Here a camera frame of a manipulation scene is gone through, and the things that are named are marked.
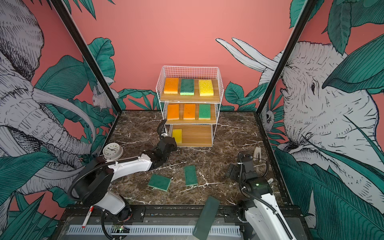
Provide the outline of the yellow sponge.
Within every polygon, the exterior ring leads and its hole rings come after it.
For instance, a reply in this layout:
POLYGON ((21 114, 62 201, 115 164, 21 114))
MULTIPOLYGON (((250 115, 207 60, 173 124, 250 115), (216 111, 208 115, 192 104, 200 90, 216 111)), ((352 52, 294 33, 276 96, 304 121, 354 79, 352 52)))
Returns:
POLYGON ((212 80, 199 80, 199 94, 201 97, 214 96, 212 80))
POLYGON ((182 129, 173 129, 172 137, 175 139, 177 144, 181 144, 183 142, 182 129))

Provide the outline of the orange sponge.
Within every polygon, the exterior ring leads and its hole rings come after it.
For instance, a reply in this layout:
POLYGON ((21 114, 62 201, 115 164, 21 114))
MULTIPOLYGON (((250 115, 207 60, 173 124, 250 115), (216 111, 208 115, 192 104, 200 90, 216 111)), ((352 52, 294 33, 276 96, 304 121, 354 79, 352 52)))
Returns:
POLYGON ((196 104, 184 104, 183 120, 196 119, 196 104))
POLYGON ((166 78, 164 93, 177 95, 179 92, 179 78, 166 78))
POLYGON ((179 119, 180 119, 180 105, 179 104, 168 105, 167 120, 175 121, 179 119))

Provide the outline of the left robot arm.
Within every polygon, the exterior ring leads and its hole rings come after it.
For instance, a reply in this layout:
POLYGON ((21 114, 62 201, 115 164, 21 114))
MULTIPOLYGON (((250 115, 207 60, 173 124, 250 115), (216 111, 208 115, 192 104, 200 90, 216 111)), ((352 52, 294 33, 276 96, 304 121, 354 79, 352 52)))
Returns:
POLYGON ((128 221, 133 211, 129 203, 109 190, 111 182, 139 172, 147 172, 166 163, 172 152, 177 150, 176 140, 166 133, 167 120, 157 127, 158 144, 140 156, 107 160, 107 154, 94 158, 74 179, 68 189, 68 196, 87 207, 98 207, 115 216, 120 222, 128 221))

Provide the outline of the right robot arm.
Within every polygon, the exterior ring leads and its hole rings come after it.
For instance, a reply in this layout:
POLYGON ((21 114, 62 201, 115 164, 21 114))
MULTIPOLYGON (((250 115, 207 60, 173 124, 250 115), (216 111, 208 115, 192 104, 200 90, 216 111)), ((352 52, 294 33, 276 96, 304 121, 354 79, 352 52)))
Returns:
POLYGON ((238 204, 238 219, 250 224, 261 240, 295 240, 271 186, 265 178, 258 176, 253 160, 249 154, 238 153, 237 163, 230 164, 226 173, 248 198, 238 204))

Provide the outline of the white round clock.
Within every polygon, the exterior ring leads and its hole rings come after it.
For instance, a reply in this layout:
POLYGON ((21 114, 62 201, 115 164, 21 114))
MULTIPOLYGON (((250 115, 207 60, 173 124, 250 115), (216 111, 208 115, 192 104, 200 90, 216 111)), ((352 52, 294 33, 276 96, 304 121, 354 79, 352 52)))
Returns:
POLYGON ((103 155, 107 161, 118 160, 123 155, 123 148, 118 143, 107 144, 103 149, 103 155))

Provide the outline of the dark green foreground sponge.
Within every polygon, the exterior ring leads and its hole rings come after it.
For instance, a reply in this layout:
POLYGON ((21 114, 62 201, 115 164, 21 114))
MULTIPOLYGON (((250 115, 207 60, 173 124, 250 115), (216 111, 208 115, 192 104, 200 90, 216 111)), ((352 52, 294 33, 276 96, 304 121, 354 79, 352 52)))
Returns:
POLYGON ((212 224, 215 220, 216 213, 219 209, 220 201, 212 196, 209 196, 203 210, 200 214, 200 217, 195 225, 193 230, 193 236, 199 240, 206 240, 210 231, 212 224))

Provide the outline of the red white marker pen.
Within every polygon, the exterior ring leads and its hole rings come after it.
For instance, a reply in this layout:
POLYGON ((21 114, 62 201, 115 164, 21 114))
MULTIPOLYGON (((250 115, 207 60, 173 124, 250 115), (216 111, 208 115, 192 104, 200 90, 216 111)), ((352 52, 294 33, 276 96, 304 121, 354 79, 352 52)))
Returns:
POLYGON ((91 217, 91 214, 92 214, 93 210, 94 210, 94 206, 91 206, 91 207, 89 208, 88 212, 87 212, 87 215, 86 215, 84 221, 83 221, 82 229, 85 229, 85 228, 86 228, 86 226, 87 226, 87 224, 88 224, 88 221, 89 221, 89 219, 90 219, 90 217, 91 217))

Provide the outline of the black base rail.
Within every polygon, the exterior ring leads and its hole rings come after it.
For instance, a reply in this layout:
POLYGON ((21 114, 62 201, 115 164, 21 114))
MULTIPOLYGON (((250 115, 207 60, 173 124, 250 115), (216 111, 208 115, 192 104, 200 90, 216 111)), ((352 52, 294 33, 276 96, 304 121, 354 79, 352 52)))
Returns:
MULTIPOLYGON (((198 218, 203 205, 131 205, 132 216, 125 223, 143 223, 148 218, 198 218)), ((60 219, 65 222, 69 218, 84 220, 89 208, 81 205, 70 205, 60 219)), ((220 205, 216 217, 223 218, 225 223, 245 223, 245 218, 239 217, 238 207, 235 205, 220 205)), ((282 206, 281 213, 286 221, 298 219, 305 222, 301 209, 298 206, 282 206)))

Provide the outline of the left black frame post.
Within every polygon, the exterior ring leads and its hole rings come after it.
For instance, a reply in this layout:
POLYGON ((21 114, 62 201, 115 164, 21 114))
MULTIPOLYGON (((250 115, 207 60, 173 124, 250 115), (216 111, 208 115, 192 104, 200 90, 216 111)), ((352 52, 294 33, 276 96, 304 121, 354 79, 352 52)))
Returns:
POLYGON ((101 87, 105 91, 108 99, 111 101, 113 107, 115 108, 119 116, 122 113, 122 109, 120 108, 119 103, 114 97, 109 85, 107 84, 104 78, 104 75, 101 69, 99 68, 95 58, 93 57, 83 36, 79 32, 78 27, 74 23, 66 5, 64 4, 63 1, 56 1, 56 0, 51 1, 51 3, 55 8, 56 12, 58 13, 59 17, 61 18, 62 22, 64 23, 65 27, 67 28, 68 32, 70 33, 72 39, 74 40, 77 47, 79 48, 80 52, 82 53, 83 57, 85 58, 87 64, 91 69, 91 72, 95 75, 96 79, 98 80, 101 87))

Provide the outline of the black frame post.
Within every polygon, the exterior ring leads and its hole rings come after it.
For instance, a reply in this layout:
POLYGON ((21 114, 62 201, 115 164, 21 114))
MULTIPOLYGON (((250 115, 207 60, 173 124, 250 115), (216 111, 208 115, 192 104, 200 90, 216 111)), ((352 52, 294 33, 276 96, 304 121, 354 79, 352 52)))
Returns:
POLYGON ((83 36, 79 32, 78 27, 74 23, 66 5, 64 4, 63 1, 56 1, 56 0, 51 1, 51 3, 55 8, 56 12, 58 13, 59 17, 61 18, 62 22, 64 23, 65 27, 67 28, 68 32, 70 33, 72 39, 74 40, 77 47, 79 48, 80 52, 82 53, 83 57, 85 58, 87 64, 91 69, 91 72, 95 75, 96 79, 98 80, 101 87, 105 91, 108 99, 111 101, 113 107, 115 108, 119 116, 122 113, 122 109, 120 108, 119 103, 114 97, 109 85, 107 84, 104 78, 104 75, 101 69, 99 68, 95 58, 93 57, 83 36))
POLYGON ((317 4, 317 1, 315 1, 315 0, 309 0, 309 1, 305 2, 304 7, 302 9, 302 12, 300 14, 300 17, 299 17, 299 19, 298 19, 298 21, 294 27, 294 30, 291 34, 291 37, 287 43, 287 46, 286 46, 285 50, 283 51, 283 54, 282 54, 281 59, 278 63, 278 66, 274 71, 272 79, 271 79, 271 81, 270 81, 270 83, 266 89, 266 92, 262 98, 262 101, 261 101, 261 103, 260 103, 260 105, 256 111, 256 114, 258 116, 261 115, 262 110, 264 109, 269 96, 271 95, 277 81, 280 79, 281 74, 282 74, 282 72, 283 72, 283 70, 284 70, 284 68, 285 68, 294 48, 295 48, 295 45, 298 42, 298 40, 299 40, 299 38, 303 32, 303 29, 304 29, 305 25, 307 24, 307 21, 311 15, 313 9, 315 8, 316 4, 317 4))

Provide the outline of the right black frame post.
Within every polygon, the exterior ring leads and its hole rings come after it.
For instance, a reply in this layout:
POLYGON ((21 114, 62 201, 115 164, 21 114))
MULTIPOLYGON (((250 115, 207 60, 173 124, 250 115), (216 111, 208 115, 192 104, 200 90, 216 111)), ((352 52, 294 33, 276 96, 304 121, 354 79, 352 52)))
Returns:
POLYGON ((262 98, 262 101, 261 101, 261 103, 260 103, 260 105, 256 111, 256 114, 258 116, 261 115, 262 110, 264 109, 269 96, 271 95, 277 81, 280 79, 281 74, 282 74, 282 72, 283 72, 283 70, 284 70, 284 68, 285 68, 294 48, 295 48, 295 45, 298 42, 298 40, 299 40, 299 38, 303 32, 303 29, 304 29, 305 25, 307 24, 307 21, 311 15, 313 9, 315 8, 316 4, 317 4, 317 1, 315 1, 315 0, 309 0, 309 1, 305 2, 304 7, 302 9, 302 12, 300 14, 300 17, 299 17, 299 19, 298 19, 298 21, 294 27, 294 30, 291 34, 291 37, 287 43, 287 46, 286 46, 285 50, 283 51, 283 54, 282 54, 281 59, 278 63, 278 66, 274 71, 272 79, 271 79, 271 81, 270 81, 270 83, 266 89, 266 92, 262 98))

